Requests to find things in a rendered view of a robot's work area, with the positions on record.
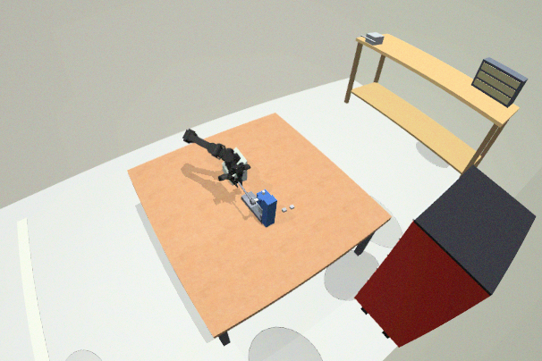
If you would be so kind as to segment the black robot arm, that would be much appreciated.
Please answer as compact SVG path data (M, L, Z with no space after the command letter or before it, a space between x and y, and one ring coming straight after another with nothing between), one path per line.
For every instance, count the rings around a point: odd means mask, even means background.
M225 162L231 162L234 159L236 163L234 163L233 166L228 165L230 174L243 172L242 168L245 168L245 165L243 162L237 164L241 157L236 152L234 153L231 147L225 147L220 143L210 143L202 138L199 138L196 131L190 128L184 132L182 138L187 144L196 143L197 145L204 147L208 153L211 154L211 156L214 156L219 160L222 158L222 160Z

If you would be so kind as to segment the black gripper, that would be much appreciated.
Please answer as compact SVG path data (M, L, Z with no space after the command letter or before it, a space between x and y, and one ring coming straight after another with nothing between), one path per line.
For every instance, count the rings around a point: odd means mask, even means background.
M234 159L233 159L231 162L226 162L227 172L229 172L229 166L228 166L228 165L233 166L234 163L236 163L236 161L235 161ZM248 169L250 169L250 165L249 165L249 164L245 164L245 168L242 168L242 169L243 169L243 170L248 170ZM230 172L227 173L227 174L225 173L225 174L222 174L222 175L218 176L218 179L219 179L219 181L229 180L230 182L233 183L233 185L234 185L236 188L238 188L238 185L237 185L237 183L236 183L236 181L235 181L235 179L234 179L233 174L235 174L235 173L232 173L232 174L230 174ZM239 172L239 173L236 174L237 177L240 179L240 184L241 184L241 185L242 185L242 175L243 175L243 174L244 174L244 172Z

